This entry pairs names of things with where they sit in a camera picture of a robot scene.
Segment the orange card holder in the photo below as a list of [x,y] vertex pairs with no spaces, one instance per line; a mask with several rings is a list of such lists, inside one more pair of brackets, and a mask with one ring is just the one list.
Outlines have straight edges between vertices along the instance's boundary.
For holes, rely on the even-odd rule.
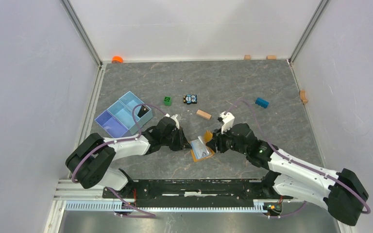
[[194,162],[199,162],[212,157],[215,152],[206,145],[213,137],[213,134],[207,130],[204,135],[198,136],[197,139],[190,142],[191,145],[191,155]]

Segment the white credit card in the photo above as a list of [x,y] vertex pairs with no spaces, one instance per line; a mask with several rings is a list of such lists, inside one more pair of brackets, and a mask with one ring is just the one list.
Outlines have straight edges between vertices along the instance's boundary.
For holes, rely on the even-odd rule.
[[209,149],[200,140],[192,141],[191,146],[196,160],[205,159],[211,155]]

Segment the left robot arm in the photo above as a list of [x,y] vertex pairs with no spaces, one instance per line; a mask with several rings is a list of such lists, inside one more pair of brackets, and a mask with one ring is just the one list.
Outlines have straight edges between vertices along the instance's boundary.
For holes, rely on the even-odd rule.
[[162,147],[171,151],[191,149],[177,115],[165,115],[157,125],[129,137],[104,138],[92,133],[66,159],[65,165],[72,173],[71,180],[84,189],[102,185],[127,198],[133,192],[132,181],[122,169],[110,168],[112,162],[129,156],[149,155]]

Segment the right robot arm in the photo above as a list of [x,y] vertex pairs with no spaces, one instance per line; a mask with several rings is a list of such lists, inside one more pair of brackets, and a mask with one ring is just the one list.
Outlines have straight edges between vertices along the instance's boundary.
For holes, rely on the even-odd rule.
[[267,198],[280,195],[313,203],[349,226],[370,212],[366,204],[369,194],[353,171],[344,168],[338,172],[300,160],[258,139],[246,123],[227,131],[215,130],[206,145],[214,152],[241,153],[252,165],[268,170],[261,185]]

